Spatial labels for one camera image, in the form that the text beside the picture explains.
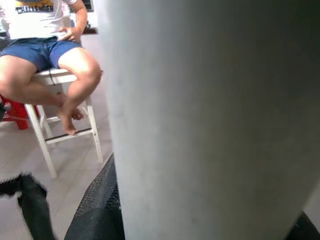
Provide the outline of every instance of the white t-shirt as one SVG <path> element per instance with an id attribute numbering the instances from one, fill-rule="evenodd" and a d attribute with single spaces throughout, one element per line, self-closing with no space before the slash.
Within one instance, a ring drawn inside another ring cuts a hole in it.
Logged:
<path id="1" fill-rule="evenodd" d="M 50 38 L 63 36 L 59 32 L 64 26 L 62 4 L 76 3 L 77 0 L 39 0 L 20 2 L 17 0 L 0 0 L 4 10 L 5 21 L 9 25 L 11 39 Z"/>

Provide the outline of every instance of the person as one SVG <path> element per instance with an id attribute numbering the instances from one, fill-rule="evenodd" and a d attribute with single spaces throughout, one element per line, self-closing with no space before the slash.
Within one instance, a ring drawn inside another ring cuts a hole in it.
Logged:
<path id="1" fill-rule="evenodd" d="M 76 14 L 74 27 L 64 25 L 63 2 Z M 11 43 L 0 56 L 0 94 L 23 104 L 57 106 L 65 133 L 74 135 L 72 122 L 84 115 L 77 107 L 95 90 L 102 71 L 94 57 L 79 44 L 87 24 L 82 0 L 0 0 Z M 31 81 L 50 68 L 77 77 L 67 94 L 51 93 Z"/>

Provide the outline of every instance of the denim shorts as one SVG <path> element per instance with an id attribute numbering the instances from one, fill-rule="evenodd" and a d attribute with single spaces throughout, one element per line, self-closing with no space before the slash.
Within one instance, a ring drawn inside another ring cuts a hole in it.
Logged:
<path id="1" fill-rule="evenodd" d="M 80 44 L 74 41 L 57 41 L 57 37 L 49 38 L 20 38 L 11 40 L 3 49 L 1 56 L 11 55 L 27 60 L 36 65 L 41 72 L 51 68 L 59 68 L 59 58 Z"/>

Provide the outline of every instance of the red plastic stool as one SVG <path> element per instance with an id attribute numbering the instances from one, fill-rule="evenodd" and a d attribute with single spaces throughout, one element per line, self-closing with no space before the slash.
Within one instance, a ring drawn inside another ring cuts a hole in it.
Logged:
<path id="1" fill-rule="evenodd" d="M 27 129 L 29 126 L 27 122 L 28 115 L 25 109 L 25 105 L 16 101 L 11 101 L 1 95 L 0 95 L 0 99 L 4 104 L 9 103 L 11 105 L 11 110 L 7 112 L 7 117 L 4 117 L 3 121 L 15 122 L 20 130 Z"/>

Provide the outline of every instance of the stool leg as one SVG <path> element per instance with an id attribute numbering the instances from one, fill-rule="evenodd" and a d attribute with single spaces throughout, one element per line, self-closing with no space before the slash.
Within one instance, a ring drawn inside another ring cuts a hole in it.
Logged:
<path id="1" fill-rule="evenodd" d="M 52 134 L 51 128 L 50 128 L 50 126 L 48 124 L 47 115 L 46 115 L 46 112 L 44 110 L 44 107 L 42 105 L 37 105 L 36 108 L 39 111 L 40 117 L 43 118 L 43 128 L 45 130 L 46 136 L 48 138 L 52 138 L 53 134 Z"/>
<path id="2" fill-rule="evenodd" d="M 91 128 L 93 131 L 93 139 L 94 139 L 94 144 L 95 144 L 95 148 L 96 148 L 96 153 L 98 155 L 98 162 L 103 163 L 104 157 L 103 157 L 102 150 L 101 150 L 101 144 L 100 144 L 100 139 L 99 139 L 99 135 L 98 135 L 95 113 L 94 113 L 94 109 L 92 107 L 92 102 L 91 102 L 90 96 L 86 99 L 85 104 L 86 104 L 86 107 L 88 110 L 89 120 L 90 120 Z"/>
<path id="3" fill-rule="evenodd" d="M 57 173 L 56 173 L 55 167 L 54 167 L 54 165 L 52 163 L 52 160 L 51 160 L 51 157 L 50 157 L 50 153 L 49 153 L 49 150 L 48 150 L 48 147 L 47 147 L 47 144 L 46 144 L 46 140 L 44 138 L 43 132 L 42 132 L 41 127 L 40 127 L 40 124 L 38 122 L 38 118 L 37 118 L 37 115 L 36 115 L 35 108 L 34 108 L 33 105 L 25 104 L 25 109 L 26 109 L 26 112 L 27 112 L 27 114 L 29 116 L 29 119 L 31 121 L 31 124 L 32 124 L 33 130 L 34 130 L 34 133 L 36 135 L 36 138 L 38 139 L 39 145 L 40 145 L 42 153 L 44 155 L 44 159 L 45 159 L 46 164 L 47 164 L 47 166 L 49 168 L 49 172 L 51 174 L 51 177 L 53 179 L 55 179 L 57 177 Z"/>
<path id="4" fill-rule="evenodd" d="M 11 107 L 14 108 L 14 111 L 15 111 L 15 114 L 12 117 L 17 117 L 17 118 L 21 118 L 21 119 L 27 118 L 27 113 L 26 113 L 26 110 L 25 110 L 25 107 L 23 104 L 18 103 L 18 102 L 14 102 L 11 104 Z M 16 122 L 19 130 L 25 130 L 29 127 L 27 119 L 26 120 L 17 119 L 15 122 Z"/>

